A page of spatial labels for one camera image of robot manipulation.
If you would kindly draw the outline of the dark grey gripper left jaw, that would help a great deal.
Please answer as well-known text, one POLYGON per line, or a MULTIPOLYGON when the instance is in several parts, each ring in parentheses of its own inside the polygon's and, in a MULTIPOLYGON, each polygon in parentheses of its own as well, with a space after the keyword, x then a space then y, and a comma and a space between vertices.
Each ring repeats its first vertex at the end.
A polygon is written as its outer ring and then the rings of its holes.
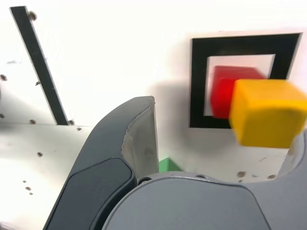
POLYGON ((44 229, 101 229, 138 180, 158 171, 155 101, 152 96, 135 97, 93 128, 44 229))

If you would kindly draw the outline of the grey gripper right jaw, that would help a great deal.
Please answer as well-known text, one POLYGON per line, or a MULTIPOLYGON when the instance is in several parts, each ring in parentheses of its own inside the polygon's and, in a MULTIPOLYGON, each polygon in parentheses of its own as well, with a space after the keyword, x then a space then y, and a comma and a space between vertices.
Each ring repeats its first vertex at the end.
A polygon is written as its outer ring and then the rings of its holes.
POLYGON ((307 227, 307 136, 300 161, 257 183, 160 177, 137 186, 112 210, 105 230, 304 230, 307 227))

